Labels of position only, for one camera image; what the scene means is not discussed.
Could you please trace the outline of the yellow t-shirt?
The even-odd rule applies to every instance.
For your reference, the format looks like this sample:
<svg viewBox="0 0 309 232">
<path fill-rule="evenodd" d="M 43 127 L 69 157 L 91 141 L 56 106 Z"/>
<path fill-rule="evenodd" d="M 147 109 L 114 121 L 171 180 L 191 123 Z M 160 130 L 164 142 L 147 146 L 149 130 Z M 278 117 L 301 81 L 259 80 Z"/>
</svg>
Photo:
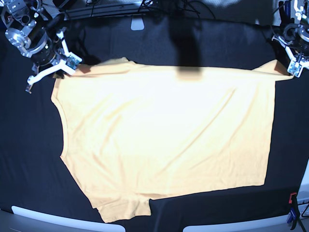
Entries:
<svg viewBox="0 0 309 232">
<path fill-rule="evenodd" d="M 261 186 L 277 61 L 254 70 L 81 65 L 55 81 L 61 159 L 106 223 L 151 214 L 150 200 Z"/>
</svg>

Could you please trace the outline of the grey tape patch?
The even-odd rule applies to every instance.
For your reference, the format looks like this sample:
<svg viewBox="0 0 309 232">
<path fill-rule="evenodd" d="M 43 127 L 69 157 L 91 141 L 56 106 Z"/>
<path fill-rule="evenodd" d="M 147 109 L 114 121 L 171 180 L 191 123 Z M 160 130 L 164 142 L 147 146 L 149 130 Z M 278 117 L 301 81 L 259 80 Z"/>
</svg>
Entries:
<svg viewBox="0 0 309 232">
<path fill-rule="evenodd" d="M 140 31 L 144 30 L 144 21 L 142 18 L 133 18 L 131 20 L 131 26 L 130 26 L 132 31 Z"/>
</svg>

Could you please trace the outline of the red black clamp bottom right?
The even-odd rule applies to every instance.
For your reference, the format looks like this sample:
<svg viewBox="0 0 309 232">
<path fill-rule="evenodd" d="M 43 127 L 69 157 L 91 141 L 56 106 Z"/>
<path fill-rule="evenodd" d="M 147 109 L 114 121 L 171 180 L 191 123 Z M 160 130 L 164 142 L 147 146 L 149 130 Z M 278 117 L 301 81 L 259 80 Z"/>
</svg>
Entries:
<svg viewBox="0 0 309 232">
<path fill-rule="evenodd" d="M 292 192 L 289 197 L 289 204 L 293 203 L 293 198 L 297 197 L 297 192 Z"/>
</svg>

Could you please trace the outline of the blue clamp bottom right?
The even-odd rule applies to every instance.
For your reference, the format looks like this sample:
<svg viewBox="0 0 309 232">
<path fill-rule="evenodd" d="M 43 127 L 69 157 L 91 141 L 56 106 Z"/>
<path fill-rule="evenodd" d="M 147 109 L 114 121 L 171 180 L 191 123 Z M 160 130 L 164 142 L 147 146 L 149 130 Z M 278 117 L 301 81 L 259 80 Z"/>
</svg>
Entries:
<svg viewBox="0 0 309 232">
<path fill-rule="evenodd" d="M 299 210 L 297 201 L 292 201 L 289 216 L 287 219 L 287 224 L 290 227 L 290 230 L 294 230 L 297 225 L 297 221 L 299 219 Z"/>
</svg>

